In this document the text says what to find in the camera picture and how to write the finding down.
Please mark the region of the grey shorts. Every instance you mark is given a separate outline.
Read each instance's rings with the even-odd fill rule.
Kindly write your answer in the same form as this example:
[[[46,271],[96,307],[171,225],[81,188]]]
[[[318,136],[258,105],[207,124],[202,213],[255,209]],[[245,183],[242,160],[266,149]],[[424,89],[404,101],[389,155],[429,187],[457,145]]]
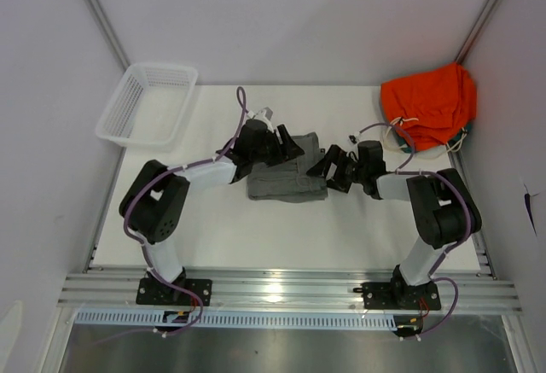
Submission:
[[[307,174],[324,156],[318,135],[310,132],[293,139],[305,153],[277,166],[256,165],[247,177],[247,197],[250,200],[304,203],[323,201],[328,197],[326,181]]]

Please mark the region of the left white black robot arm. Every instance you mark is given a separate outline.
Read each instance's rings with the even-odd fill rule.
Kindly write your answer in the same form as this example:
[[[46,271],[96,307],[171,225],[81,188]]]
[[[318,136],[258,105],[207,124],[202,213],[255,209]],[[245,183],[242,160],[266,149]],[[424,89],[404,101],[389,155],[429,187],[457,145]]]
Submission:
[[[304,154],[284,125],[270,129],[250,119],[208,159],[172,168],[147,161],[120,203],[119,215],[124,233],[140,245],[148,272],[158,280],[155,294],[168,305],[184,297],[179,279],[184,267],[170,237],[189,195],[237,183],[256,165],[278,166]]]

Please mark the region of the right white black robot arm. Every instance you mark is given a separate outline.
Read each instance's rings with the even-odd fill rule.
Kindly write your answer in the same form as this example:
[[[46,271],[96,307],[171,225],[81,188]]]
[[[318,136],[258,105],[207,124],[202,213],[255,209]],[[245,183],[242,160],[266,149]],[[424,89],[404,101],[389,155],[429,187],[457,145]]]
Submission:
[[[323,178],[330,189],[347,193],[354,184],[371,198],[407,201],[411,205],[417,240],[387,283],[363,283],[356,291],[365,308],[416,310],[440,308],[433,275],[449,252],[481,229],[482,220],[465,183],[454,168],[438,172],[389,172],[378,141],[362,141],[356,153],[331,146],[308,176]]]

